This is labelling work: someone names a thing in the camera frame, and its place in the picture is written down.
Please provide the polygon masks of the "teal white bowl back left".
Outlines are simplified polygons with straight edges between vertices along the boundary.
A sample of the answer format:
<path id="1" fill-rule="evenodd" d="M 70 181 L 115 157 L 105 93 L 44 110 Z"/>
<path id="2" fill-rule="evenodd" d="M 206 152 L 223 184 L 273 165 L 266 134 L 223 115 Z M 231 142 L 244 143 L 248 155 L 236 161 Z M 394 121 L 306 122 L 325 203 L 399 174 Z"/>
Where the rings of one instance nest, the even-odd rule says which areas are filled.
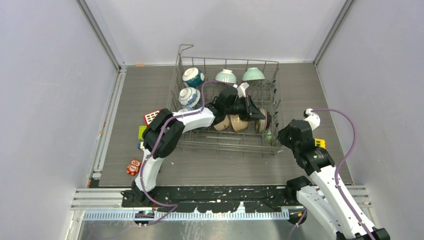
<path id="1" fill-rule="evenodd" d="M 197 88 L 203 84 L 205 75 L 199 68 L 191 67 L 183 73 L 181 79 L 186 87 Z"/>

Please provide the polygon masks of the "green owl toy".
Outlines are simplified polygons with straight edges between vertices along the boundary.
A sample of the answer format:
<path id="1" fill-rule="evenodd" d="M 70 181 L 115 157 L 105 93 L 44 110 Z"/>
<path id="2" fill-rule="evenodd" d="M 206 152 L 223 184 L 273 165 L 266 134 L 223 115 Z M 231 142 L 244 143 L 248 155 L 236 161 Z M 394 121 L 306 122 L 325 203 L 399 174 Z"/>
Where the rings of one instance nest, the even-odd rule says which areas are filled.
<path id="1" fill-rule="evenodd" d="M 273 133 L 272 133 L 272 131 L 271 131 L 270 129 L 268 129 L 267 131 L 265 131 L 265 132 L 263 133 L 263 135 L 262 135 L 262 138 L 263 138 L 265 141 L 267 141 L 267 142 L 271 143 L 271 142 L 272 142 L 272 140 L 273 140 Z"/>

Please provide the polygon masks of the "beige ceramic bowl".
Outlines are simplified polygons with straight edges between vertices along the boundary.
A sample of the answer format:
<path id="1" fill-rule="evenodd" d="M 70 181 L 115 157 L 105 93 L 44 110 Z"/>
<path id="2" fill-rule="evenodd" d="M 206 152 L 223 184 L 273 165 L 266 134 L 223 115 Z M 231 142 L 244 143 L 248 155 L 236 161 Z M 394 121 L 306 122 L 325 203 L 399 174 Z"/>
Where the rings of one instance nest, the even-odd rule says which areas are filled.
<path id="1" fill-rule="evenodd" d="M 242 131 L 245 131 L 249 127 L 249 122 L 241 120 L 241 118 L 238 114 L 230 115 L 230 123 L 231 123 L 232 129 L 236 133 L 240 133 Z"/>
<path id="2" fill-rule="evenodd" d="M 221 122 L 215 124 L 213 127 L 215 128 L 215 130 L 220 132 L 220 131 L 224 131 L 228 129 L 230 125 L 231 125 L 230 117 L 226 115 Z"/>

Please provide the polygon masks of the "green toy block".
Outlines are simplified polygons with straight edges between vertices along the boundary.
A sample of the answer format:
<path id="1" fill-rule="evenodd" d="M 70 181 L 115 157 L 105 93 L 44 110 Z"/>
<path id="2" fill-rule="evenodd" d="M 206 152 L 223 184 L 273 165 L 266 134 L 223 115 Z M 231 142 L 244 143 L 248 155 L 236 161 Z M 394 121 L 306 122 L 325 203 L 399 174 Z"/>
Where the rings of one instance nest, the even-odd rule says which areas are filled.
<path id="1" fill-rule="evenodd" d="M 147 126 L 146 125 L 141 125 L 141 126 L 139 126 L 138 127 L 138 139 L 139 140 L 143 140 L 143 133 L 144 133 L 144 131 L 146 130 L 146 128 L 147 128 Z"/>

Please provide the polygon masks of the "red white toy window block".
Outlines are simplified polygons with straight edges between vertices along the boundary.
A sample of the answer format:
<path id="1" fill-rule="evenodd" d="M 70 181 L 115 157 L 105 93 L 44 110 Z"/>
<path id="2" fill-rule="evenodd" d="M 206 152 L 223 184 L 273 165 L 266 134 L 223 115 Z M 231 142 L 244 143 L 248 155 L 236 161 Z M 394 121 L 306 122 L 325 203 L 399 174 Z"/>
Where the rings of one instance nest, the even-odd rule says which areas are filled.
<path id="1" fill-rule="evenodd" d="M 160 113 L 160 111 L 161 110 L 159 109 L 159 110 L 145 114 L 143 116 L 145 125 L 146 126 L 150 125 L 152 123 L 152 121 L 155 119 L 155 117 Z"/>

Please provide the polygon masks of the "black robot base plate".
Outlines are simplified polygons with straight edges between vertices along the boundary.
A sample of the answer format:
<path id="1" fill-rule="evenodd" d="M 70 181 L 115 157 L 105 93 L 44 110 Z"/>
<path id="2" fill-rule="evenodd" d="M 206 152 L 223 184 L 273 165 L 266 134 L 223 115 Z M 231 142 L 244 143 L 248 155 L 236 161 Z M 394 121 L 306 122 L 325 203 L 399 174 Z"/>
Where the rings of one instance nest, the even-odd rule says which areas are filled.
<path id="1" fill-rule="evenodd" d="M 285 186 L 277 185 L 215 185 L 157 186 L 146 196 L 132 187 L 121 191 L 124 208 L 149 208 L 166 213 L 234 213 L 244 207 L 247 213 L 279 212 L 282 207 L 300 206 L 288 196 Z"/>

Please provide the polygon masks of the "pale green bowl middle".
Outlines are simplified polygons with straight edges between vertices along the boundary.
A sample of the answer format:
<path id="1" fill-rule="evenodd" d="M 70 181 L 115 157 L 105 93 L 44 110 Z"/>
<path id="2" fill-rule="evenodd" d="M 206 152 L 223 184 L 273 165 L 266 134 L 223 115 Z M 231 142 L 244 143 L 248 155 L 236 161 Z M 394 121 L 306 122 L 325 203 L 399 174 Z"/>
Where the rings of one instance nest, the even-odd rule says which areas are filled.
<path id="1" fill-rule="evenodd" d="M 216 81 L 223 82 L 223 83 L 229 83 L 229 84 L 237 83 L 237 77 L 234 75 L 233 71 L 230 69 L 223 69 L 222 71 L 216 74 L 214 79 Z"/>

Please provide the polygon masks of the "mint green bowl right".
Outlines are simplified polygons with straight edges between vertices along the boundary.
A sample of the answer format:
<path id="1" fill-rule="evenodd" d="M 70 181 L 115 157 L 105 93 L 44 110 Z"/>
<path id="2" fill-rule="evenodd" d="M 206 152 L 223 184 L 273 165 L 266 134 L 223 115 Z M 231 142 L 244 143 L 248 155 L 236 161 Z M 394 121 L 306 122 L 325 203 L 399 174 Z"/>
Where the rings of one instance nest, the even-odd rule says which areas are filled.
<path id="1" fill-rule="evenodd" d="M 265 75 L 257 67 L 248 68 L 242 76 L 243 82 L 262 81 L 265 79 L 266 79 Z"/>

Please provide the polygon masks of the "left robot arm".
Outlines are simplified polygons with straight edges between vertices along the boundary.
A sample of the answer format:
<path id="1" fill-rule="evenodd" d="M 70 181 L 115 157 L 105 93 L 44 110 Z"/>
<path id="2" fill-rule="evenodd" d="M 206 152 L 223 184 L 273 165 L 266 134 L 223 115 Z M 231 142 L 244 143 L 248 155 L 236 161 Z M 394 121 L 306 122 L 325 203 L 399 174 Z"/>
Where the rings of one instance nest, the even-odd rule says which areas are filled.
<path id="1" fill-rule="evenodd" d="M 261 127 L 268 129 L 272 123 L 270 113 L 256 107 L 249 95 L 239 97 L 236 93 L 221 93 L 212 102 L 192 111 L 160 110 L 143 133 L 143 158 L 131 184 L 135 202 L 141 207 L 153 202 L 151 190 L 156 187 L 163 160 L 175 150 L 183 133 L 216 125 L 227 115 L 238 115 L 243 122 L 255 122 L 257 131 Z"/>

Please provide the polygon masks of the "white bowl blue floral pattern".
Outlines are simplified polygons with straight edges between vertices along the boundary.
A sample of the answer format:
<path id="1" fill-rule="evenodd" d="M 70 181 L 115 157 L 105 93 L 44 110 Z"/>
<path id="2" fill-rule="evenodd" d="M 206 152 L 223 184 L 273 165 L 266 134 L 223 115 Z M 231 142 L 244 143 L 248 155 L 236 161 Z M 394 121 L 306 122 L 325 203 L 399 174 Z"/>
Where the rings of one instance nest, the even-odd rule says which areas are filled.
<path id="1" fill-rule="evenodd" d="M 178 101 L 182 108 L 194 108 L 199 102 L 201 92 L 193 87 L 183 88 L 178 95 Z"/>

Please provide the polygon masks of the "brown patterned bowl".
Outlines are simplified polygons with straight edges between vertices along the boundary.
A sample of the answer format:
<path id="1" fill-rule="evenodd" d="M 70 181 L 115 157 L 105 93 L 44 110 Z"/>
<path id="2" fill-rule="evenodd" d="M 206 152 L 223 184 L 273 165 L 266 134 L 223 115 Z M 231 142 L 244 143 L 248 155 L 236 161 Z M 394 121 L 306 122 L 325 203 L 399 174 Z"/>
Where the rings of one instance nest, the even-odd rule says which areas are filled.
<path id="1" fill-rule="evenodd" d="M 265 116 L 265 119 L 255 121 L 255 132 L 261 134 L 271 126 L 272 117 L 271 114 L 264 108 L 259 108 L 259 111 Z"/>

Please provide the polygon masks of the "yellow toy window block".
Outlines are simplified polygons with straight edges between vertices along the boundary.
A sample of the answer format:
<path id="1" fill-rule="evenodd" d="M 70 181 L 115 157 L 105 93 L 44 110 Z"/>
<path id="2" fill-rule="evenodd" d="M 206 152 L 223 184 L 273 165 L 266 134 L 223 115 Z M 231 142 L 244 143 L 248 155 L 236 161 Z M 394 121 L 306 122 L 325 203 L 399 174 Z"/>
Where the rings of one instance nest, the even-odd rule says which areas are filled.
<path id="1" fill-rule="evenodd" d="M 326 149 L 326 141 L 324 139 L 315 138 L 314 145 L 319 148 Z"/>

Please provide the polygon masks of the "white bowl blue zigzag pattern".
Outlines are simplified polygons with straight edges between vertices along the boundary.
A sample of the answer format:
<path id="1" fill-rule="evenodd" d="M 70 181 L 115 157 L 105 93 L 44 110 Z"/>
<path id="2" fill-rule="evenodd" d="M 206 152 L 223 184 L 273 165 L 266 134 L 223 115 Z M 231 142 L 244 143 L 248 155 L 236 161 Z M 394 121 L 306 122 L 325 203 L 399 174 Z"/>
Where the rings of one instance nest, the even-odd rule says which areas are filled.
<path id="1" fill-rule="evenodd" d="M 178 111 L 178 113 L 186 113 L 186 112 L 190 112 L 190 111 L 193 111 L 194 109 L 193 108 L 191 108 L 191 107 L 185 107 L 185 108 L 182 108 L 182 109 L 180 109 L 179 111 Z"/>

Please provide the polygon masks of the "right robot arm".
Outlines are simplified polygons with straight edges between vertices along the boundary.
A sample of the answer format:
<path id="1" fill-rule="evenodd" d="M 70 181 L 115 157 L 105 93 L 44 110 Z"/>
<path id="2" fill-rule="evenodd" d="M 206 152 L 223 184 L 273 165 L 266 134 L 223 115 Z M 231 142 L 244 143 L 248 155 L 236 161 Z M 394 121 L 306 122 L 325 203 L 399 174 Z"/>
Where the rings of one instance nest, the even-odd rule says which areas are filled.
<path id="1" fill-rule="evenodd" d="M 389 240 L 385 228 L 377 228 L 350 194 L 329 152 L 316 145 L 313 130 L 321 123 L 318 109 L 308 108 L 304 119 L 293 119 L 278 132 L 279 142 L 289 148 L 306 176 L 287 181 L 285 198 L 291 205 L 303 205 L 306 215 L 313 215 L 333 240 Z"/>

